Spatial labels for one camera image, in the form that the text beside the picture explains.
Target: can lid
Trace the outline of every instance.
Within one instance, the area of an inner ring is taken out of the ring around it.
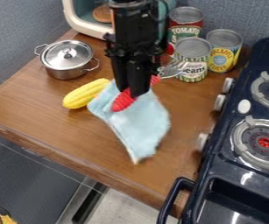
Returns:
[[[82,67],[93,57],[92,48],[81,41],[63,40],[48,45],[40,54],[46,67],[68,70]]]
[[[238,33],[225,29],[210,31],[207,34],[206,39],[212,45],[221,47],[236,47],[243,43],[243,40]]]
[[[210,43],[203,38],[182,38],[176,43],[176,52],[188,58],[208,56],[211,51]]]
[[[203,19],[202,12],[194,7],[179,7],[173,9],[169,17],[179,24],[196,23]]]

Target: oven door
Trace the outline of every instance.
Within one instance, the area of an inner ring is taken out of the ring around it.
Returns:
[[[178,178],[161,208],[157,224],[166,223],[179,191],[191,190],[191,181]],[[181,224],[269,224],[269,199],[221,178],[212,178],[193,191]]]

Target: red toy pepper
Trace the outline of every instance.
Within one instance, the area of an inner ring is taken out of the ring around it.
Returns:
[[[151,86],[160,82],[160,77],[157,75],[152,75]],[[137,98],[131,97],[131,91],[126,88],[112,103],[111,110],[113,112],[119,112],[127,109],[136,101]]]

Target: oven door handle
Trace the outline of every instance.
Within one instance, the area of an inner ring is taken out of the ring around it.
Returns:
[[[173,187],[170,190],[163,207],[160,209],[157,224],[166,224],[167,216],[170,214],[173,203],[176,200],[178,194],[182,190],[189,190],[190,192],[194,189],[195,182],[187,178],[177,178]]]

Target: red can label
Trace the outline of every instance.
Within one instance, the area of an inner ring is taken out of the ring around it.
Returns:
[[[202,21],[192,24],[178,24],[175,21],[171,21],[170,28],[168,29],[167,53],[173,55],[175,43],[179,39],[199,37],[201,30]]]

